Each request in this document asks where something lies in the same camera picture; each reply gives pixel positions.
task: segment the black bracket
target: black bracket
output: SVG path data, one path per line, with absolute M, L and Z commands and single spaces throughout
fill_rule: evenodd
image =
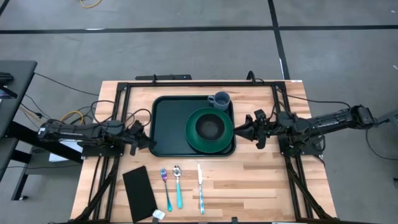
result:
M 238 224 L 238 218 L 232 217 L 232 224 Z
M 124 154 L 124 144 L 114 142 L 113 146 L 85 146 L 81 152 L 84 157 L 91 156 L 106 156 L 106 157 L 119 157 Z
M 153 84 L 154 86 L 156 86 L 156 80 L 157 80 L 157 77 L 156 77 L 156 75 L 154 74 L 154 78 L 152 79 L 152 84 Z
M 154 76 L 153 75 L 137 76 L 136 80 L 150 80 L 150 81 L 153 81 L 154 80 Z M 174 74 L 156 75 L 155 81 L 159 81 L 159 80 L 192 80 L 192 77 L 191 77 L 191 75 L 174 75 Z
M 285 91 L 286 90 L 286 83 L 285 82 L 275 82 L 275 86 L 278 87 L 278 89 Z
M 253 85 L 257 84 L 256 77 L 254 76 L 253 71 L 249 71 L 246 80 L 251 80 L 251 83 L 253 83 Z
M 118 83 L 118 86 L 116 87 L 116 91 L 122 91 L 127 86 L 128 86 L 128 83 Z

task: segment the black tray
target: black tray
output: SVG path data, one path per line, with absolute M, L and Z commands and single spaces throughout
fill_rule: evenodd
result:
M 150 152 L 158 157 L 204 157 L 228 156 L 235 151 L 235 135 L 231 144 L 222 151 L 206 154 L 192 148 L 185 138 L 185 123 L 196 110 L 210 107 L 207 96 L 161 96 L 152 106 L 150 137 L 157 144 L 150 147 Z M 232 102 L 225 113 L 231 118 L 234 126 Z

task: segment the fork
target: fork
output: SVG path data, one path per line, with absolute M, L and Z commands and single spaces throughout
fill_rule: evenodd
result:
M 162 179 L 163 179 L 163 181 L 164 181 L 164 187 L 166 188 L 166 196 L 167 196 L 167 210 L 169 211 L 169 212 L 171 212 L 172 210 L 173 210 L 173 208 L 172 208 L 172 204 L 170 203 L 170 199 L 169 199 L 169 193 L 168 193 L 168 191 L 167 191 L 167 184 L 166 184 L 166 181 L 167 181 L 167 172 L 166 172 L 166 169 L 161 169 L 160 170 L 160 174 L 162 175 Z

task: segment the butcher block tabletop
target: butcher block tabletop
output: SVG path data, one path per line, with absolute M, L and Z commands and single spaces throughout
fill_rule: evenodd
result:
M 118 82 L 121 81 L 104 81 L 99 100 L 114 101 Z M 304 85 L 301 81 L 282 82 L 286 84 L 288 95 L 306 98 Z M 132 87 L 127 112 L 132 113 L 140 108 L 151 111 L 153 102 L 160 96 L 214 95 L 218 91 L 225 91 L 231 97 L 235 126 L 242 125 L 247 114 L 254 117 L 253 112 L 256 110 L 263 109 L 267 115 L 271 114 L 274 99 L 271 87 L 268 86 Z M 118 119 L 120 119 L 123 99 L 122 93 Z M 306 101 L 289 97 L 289 103 L 292 112 L 296 112 L 299 117 L 311 117 Z M 100 121 L 106 119 L 112 114 L 112 110 L 112 103 L 98 103 L 97 119 Z M 141 123 L 146 123 L 149 116 L 142 112 L 136 115 L 136 119 Z M 145 127 L 147 135 L 149 135 L 149 130 L 150 125 Z M 123 174 L 141 166 L 146 166 L 148 171 L 158 209 L 166 214 L 161 222 L 230 222 L 231 217 L 237 217 L 240 222 L 295 221 L 285 161 L 279 152 L 279 143 L 275 136 L 267 140 L 264 149 L 257 149 L 254 142 L 236 136 L 236 150 L 228 157 L 165 158 L 155 157 L 148 149 L 137 151 L 135 156 L 131 156 L 129 152 L 130 145 L 127 145 L 124 156 L 120 157 L 110 222 L 132 222 Z M 83 163 L 71 218 L 79 216 L 87 206 L 97 160 L 97 157 L 89 157 Z M 324 165 L 314 156 L 302 156 L 302 160 L 309 191 L 323 209 L 335 217 L 336 212 Z M 103 159 L 98 166 L 93 195 L 98 189 L 102 161 Z M 203 172 L 205 204 L 205 214 L 203 215 L 200 213 L 198 163 Z M 174 165 L 179 165 L 182 170 L 180 187 L 183 208 L 181 209 L 177 208 L 176 184 L 172 173 Z M 167 169 L 169 177 L 167 187 L 173 207 L 172 212 L 167 211 L 165 187 L 160 176 L 160 169 L 163 167 Z M 303 197 L 299 190 L 297 192 L 300 210 L 304 217 Z M 104 218 L 107 197 L 108 190 L 101 202 L 99 218 Z M 140 222 L 151 221 L 152 218 L 147 218 Z

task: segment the mug handle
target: mug handle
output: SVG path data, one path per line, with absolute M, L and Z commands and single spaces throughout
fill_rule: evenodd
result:
M 213 104 L 214 103 L 214 96 L 208 96 L 207 97 L 207 101 L 209 101 L 209 103 Z

